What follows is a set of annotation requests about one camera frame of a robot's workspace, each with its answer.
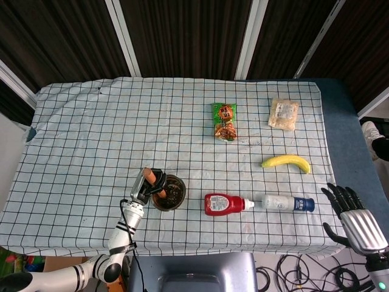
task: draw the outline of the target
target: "snack bag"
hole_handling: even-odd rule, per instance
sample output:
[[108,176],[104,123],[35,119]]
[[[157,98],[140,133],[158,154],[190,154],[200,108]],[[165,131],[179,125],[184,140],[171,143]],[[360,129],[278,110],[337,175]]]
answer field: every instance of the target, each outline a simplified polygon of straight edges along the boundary
[[298,102],[289,99],[273,99],[269,126],[281,130],[294,131]]
[[234,141],[236,130],[234,127],[236,104],[212,103],[215,137],[224,141]]

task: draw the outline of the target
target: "white bottle cap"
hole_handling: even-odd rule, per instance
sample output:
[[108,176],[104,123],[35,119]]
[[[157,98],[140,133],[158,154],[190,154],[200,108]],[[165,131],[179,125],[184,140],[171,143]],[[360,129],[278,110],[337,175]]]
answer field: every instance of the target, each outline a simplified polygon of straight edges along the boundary
[[244,210],[249,210],[254,207],[254,202],[251,202],[248,199],[244,199]]

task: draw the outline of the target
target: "dark curtain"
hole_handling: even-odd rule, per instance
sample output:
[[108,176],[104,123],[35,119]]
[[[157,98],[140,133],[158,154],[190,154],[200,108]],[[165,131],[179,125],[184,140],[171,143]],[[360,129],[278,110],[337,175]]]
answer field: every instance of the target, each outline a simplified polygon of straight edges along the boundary
[[389,1],[346,1],[301,77],[339,78],[357,111],[389,86]]
[[247,79],[293,78],[335,0],[269,0]]
[[34,110],[0,80],[0,112],[23,125],[31,125]]
[[0,0],[0,59],[33,91],[129,76],[103,0]]
[[231,80],[251,0],[122,0],[144,77]]

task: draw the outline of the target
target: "green snack bag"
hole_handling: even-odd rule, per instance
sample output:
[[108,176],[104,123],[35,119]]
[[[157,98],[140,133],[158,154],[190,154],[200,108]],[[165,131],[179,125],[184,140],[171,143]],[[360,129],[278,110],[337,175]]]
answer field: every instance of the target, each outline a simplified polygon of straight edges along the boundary
[[234,127],[236,104],[212,103],[215,137],[224,141],[234,141],[237,138]]

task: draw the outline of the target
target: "soil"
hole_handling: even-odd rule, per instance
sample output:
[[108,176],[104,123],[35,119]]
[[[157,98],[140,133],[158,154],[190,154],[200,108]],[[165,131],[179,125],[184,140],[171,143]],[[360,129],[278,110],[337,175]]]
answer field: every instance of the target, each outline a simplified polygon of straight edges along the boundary
[[166,198],[160,198],[158,195],[155,195],[156,203],[164,209],[171,209],[173,207],[176,207],[182,200],[182,196],[184,195],[182,189],[180,186],[176,185],[178,184],[175,180],[168,180],[168,184],[165,188],[166,191]]

